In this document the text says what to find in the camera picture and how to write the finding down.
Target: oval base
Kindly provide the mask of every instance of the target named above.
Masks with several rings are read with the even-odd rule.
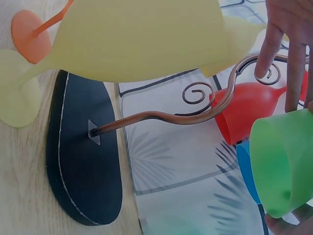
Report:
[[[116,131],[95,138],[88,130],[115,121],[103,82],[60,71],[46,142],[46,169],[64,211],[87,226],[112,223],[122,206]]]

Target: curly metal hook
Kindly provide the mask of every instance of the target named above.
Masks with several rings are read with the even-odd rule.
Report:
[[[167,113],[157,112],[157,111],[146,111],[146,112],[134,114],[132,116],[125,117],[123,119],[116,120],[109,124],[94,128],[89,131],[89,137],[92,138],[92,137],[104,134],[106,132],[116,130],[116,129],[131,125],[131,124],[143,121],[143,120],[148,120],[148,119],[156,119],[156,120],[161,120],[167,123],[178,124],[178,125],[193,125],[193,124],[198,124],[198,123],[208,121],[214,118],[215,116],[217,116],[218,114],[220,114],[229,105],[229,103],[231,102],[233,98],[237,76],[240,75],[247,66],[249,66],[252,63],[255,63],[257,61],[257,58],[258,58],[258,54],[247,56],[246,58],[244,58],[243,60],[241,60],[234,66],[234,68],[232,69],[229,75],[228,86],[226,88],[225,95],[223,96],[221,101],[212,109],[209,109],[204,112],[204,109],[208,109],[211,106],[213,99],[214,99],[215,93],[213,92],[211,85],[204,83],[204,82],[198,82],[197,84],[206,85],[212,90],[212,99],[209,105],[207,105],[204,109],[195,113],[191,113],[191,114],[177,114],[177,115],[172,115],[172,114],[167,114]],[[288,57],[284,55],[275,56],[275,61],[286,63],[287,59]],[[185,88],[182,94],[183,98],[185,96],[185,92],[187,91],[187,89],[189,89],[190,87],[194,85],[196,84],[190,84],[188,87]],[[193,90],[193,92],[202,93],[202,98],[198,101],[191,101],[191,103],[192,102],[199,103],[199,101],[201,102],[204,100],[205,94],[202,90]]]

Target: wooden surface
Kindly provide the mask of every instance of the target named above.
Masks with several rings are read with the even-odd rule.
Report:
[[[44,21],[58,13],[66,0],[0,0],[0,48],[15,49],[10,34],[11,19],[28,9]],[[55,37],[57,25],[48,31]],[[115,222],[87,227],[73,221],[53,196],[45,171],[45,139],[51,97],[58,71],[40,77],[43,102],[35,122],[15,129],[0,121],[0,235],[140,235],[132,182],[121,132],[118,132],[123,181],[123,205]],[[112,95],[113,84],[107,84]]]

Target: metal spiral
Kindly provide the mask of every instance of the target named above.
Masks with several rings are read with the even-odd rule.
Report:
[[[135,115],[132,115],[129,117],[125,117],[123,119],[116,120],[116,121],[111,122],[109,124],[94,128],[94,129],[89,131],[89,133],[88,133],[89,137],[92,138],[92,137],[104,134],[106,132],[116,130],[116,129],[131,125],[131,124],[143,121],[143,120],[148,120],[148,119],[157,119],[157,120],[161,120],[161,121],[164,121],[167,123],[172,123],[172,124],[177,124],[177,125],[193,125],[193,124],[198,124],[198,123],[208,121],[208,120],[216,117],[218,114],[220,114],[230,104],[230,102],[233,98],[234,90],[235,90],[236,78],[243,72],[243,70],[247,66],[251,65],[252,63],[256,63],[257,58],[258,58],[258,54],[249,55],[246,58],[244,58],[243,60],[239,61],[233,67],[233,69],[229,75],[228,85],[227,85],[225,94],[224,94],[223,98],[220,100],[220,102],[214,108],[207,110],[212,105],[212,102],[215,98],[215,93],[213,91],[212,86],[208,83],[205,83],[205,82],[195,82],[195,83],[188,85],[184,89],[184,91],[182,93],[182,98],[188,104],[199,104],[200,102],[204,101],[204,99],[205,99],[205,93],[203,90],[199,90],[199,89],[192,90],[193,93],[201,93],[202,94],[202,97],[197,101],[187,100],[185,97],[185,93],[189,88],[191,88],[192,86],[198,85],[198,84],[208,86],[212,91],[212,99],[209,101],[209,104],[207,106],[205,106],[203,109],[201,109],[197,112],[190,113],[190,114],[174,114],[174,115],[163,113],[163,112],[156,112],[156,111],[142,112],[142,113],[138,113],[138,114],[135,114]],[[276,55],[274,60],[286,63],[288,60],[288,57],[284,56],[284,55]],[[273,82],[267,83],[267,82],[263,81],[262,79],[256,78],[256,80],[258,82],[260,82],[264,85],[273,85],[279,81],[279,79],[281,78],[280,70],[275,64],[272,64],[272,65],[278,71],[278,77],[276,78],[276,80]],[[269,71],[268,78],[270,78],[271,75],[272,75],[272,72]]]
[[[188,114],[175,114],[176,116],[193,116],[193,115],[197,115],[197,114],[200,114],[202,112],[204,112],[205,110],[207,110],[208,108],[211,107],[213,101],[214,101],[214,98],[215,98],[215,91],[213,90],[213,87],[211,84],[209,83],[206,83],[206,82],[194,82],[194,83],[191,83],[190,85],[188,85],[182,92],[182,99],[185,103],[187,104],[200,104],[202,101],[204,101],[206,95],[205,95],[205,92],[203,90],[200,90],[200,89],[195,89],[195,90],[191,90],[191,93],[201,93],[202,96],[200,99],[196,100],[196,101],[189,101],[187,98],[186,98],[186,92],[193,86],[195,85],[205,85],[207,86],[208,88],[210,88],[211,90],[211,94],[212,94],[212,98],[211,100],[209,101],[209,103],[202,109],[196,111],[196,112],[193,112],[193,113],[188,113]]]

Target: yellow plastic cup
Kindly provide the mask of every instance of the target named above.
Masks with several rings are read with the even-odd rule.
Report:
[[[255,121],[253,179],[265,210],[280,218],[313,198],[313,115],[308,109]]]

